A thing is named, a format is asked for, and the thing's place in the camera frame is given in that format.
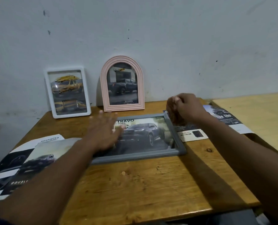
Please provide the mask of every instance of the car brochure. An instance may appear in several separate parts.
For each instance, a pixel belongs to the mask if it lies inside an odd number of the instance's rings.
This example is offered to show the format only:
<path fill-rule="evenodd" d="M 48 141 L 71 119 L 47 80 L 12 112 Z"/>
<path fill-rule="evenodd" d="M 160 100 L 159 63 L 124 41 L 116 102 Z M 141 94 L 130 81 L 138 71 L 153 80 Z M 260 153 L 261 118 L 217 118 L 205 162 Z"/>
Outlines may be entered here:
<path fill-rule="evenodd" d="M 242 124 L 242 122 L 240 122 L 227 110 L 211 105 L 204 105 L 203 107 L 210 115 L 216 117 L 219 121 L 224 122 L 238 133 L 253 133 L 253 131 Z M 174 128 L 182 142 L 208 139 L 208 136 L 205 134 L 205 132 L 203 132 L 198 126 L 191 123 L 188 123 L 186 126 L 175 126 Z"/>
<path fill-rule="evenodd" d="M 45 136 L 39 139 L 30 140 L 12 150 L 0 162 L 0 194 L 6 187 L 9 180 L 17 173 L 22 164 L 30 156 L 38 143 L 63 140 L 60 134 Z"/>
<path fill-rule="evenodd" d="M 53 164 L 60 156 L 64 155 L 77 140 L 80 140 L 80 138 L 39 143 L 0 193 L 0 200 L 5 199 L 14 190 L 31 180 L 36 174 L 49 165 Z"/>

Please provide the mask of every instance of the forearm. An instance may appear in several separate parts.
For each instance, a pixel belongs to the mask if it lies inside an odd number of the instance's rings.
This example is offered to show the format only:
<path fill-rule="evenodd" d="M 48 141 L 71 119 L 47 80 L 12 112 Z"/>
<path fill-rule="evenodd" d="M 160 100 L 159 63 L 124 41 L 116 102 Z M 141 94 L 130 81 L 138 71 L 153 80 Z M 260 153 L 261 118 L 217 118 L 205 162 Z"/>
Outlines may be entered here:
<path fill-rule="evenodd" d="M 16 225 L 30 221 L 35 225 L 56 224 L 92 159 L 92 151 L 76 142 L 54 164 L 0 202 L 0 218 Z"/>
<path fill-rule="evenodd" d="M 264 208 L 278 218 L 278 153 L 240 135 L 210 115 L 199 125 Z"/>

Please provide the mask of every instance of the gray picture frame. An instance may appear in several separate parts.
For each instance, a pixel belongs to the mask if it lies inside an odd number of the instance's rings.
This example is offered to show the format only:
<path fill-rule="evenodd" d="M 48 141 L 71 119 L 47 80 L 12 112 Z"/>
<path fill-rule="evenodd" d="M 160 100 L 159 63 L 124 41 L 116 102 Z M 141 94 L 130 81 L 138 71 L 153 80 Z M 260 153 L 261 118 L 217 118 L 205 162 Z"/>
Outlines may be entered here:
<path fill-rule="evenodd" d="M 152 158 L 160 158 L 160 157 L 168 157 L 168 156 L 178 156 L 184 155 L 187 153 L 186 147 L 182 143 L 181 139 L 178 137 L 177 132 L 174 130 L 174 126 L 171 123 L 171 120 L 168 117 L 167 113 L 160 114 L 148 114 L 148 115 L 136 115 L 136 116 L 127 116 L 127 117 L 119 117 L 117 120 L 127 120 L 127 119 L 142 119 L 142 118 L 156 118 L 163 117 L 171 135 L 175 141 L 176 148 L 173 149 L 165 149 L 160 151 L 149 151 L 149 152 L 141 152 L 141 153 L 133 153 L 133 154 L 125 154 L 125 155 L 112 155 L 112 156 L 104 156 L 104 157 L 96 157 L 92 160 L 91 164 L 105 164 L 105 163 L 117 163 L 117 162 L 126 162 L 132 160 L 143 160 L 143 159 L 152 159 Z"/>

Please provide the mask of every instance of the wood grain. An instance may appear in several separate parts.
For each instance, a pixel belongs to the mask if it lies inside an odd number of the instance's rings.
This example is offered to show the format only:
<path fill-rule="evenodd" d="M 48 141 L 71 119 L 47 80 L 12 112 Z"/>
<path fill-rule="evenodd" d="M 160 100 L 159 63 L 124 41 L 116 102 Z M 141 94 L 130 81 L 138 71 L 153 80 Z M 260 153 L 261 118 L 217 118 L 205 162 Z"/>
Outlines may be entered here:
<path fill-rule="evenodd" d="M 278 151 L 278 93 L 213 100 Z"/>
<path fill-rule="evenodd" d="M 162 113 L 165 108 L 166 101 L 147 102 L 145 110 L 123 111 L 119 116 Z M 99 110 L 92 107 L 92 115 Z M 58 133 L 64 138 L 82 137 L 88 124 L 89 117 L 53 119 L 47 112 L 17 146 Z M 185 146 L 184 156 L 90 166 L 60 224 L 174 220 L 259 205 L 209 139 Z"/>

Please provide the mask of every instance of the light wood board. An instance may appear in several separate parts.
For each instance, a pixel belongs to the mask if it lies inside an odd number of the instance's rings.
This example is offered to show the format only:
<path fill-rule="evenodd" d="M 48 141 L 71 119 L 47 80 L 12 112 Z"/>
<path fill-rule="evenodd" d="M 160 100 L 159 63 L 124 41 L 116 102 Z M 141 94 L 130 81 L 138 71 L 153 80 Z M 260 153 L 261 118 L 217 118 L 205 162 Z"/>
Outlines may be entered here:
<path fill-rule="evenodd" d="M 278 93 L 213 100 L 278 151 Z"/>
<path fill-rule="evenodd" d="M 166 101 L 147 102 L 145 110 L 118 114 L 155 114 L 165 109 Z M 92 107 L 92 115 L 99 110 Z M 89 123 L 88 116 L 53 119 L 47 112 L 17 146 L 58 133 L 64 138 L 82 137 Z M 260 204 L 209 139 L 184 145 L 188 153 L 179 157 L 90 166 L 77 184 L 60 224 L 174 220 Z"/>

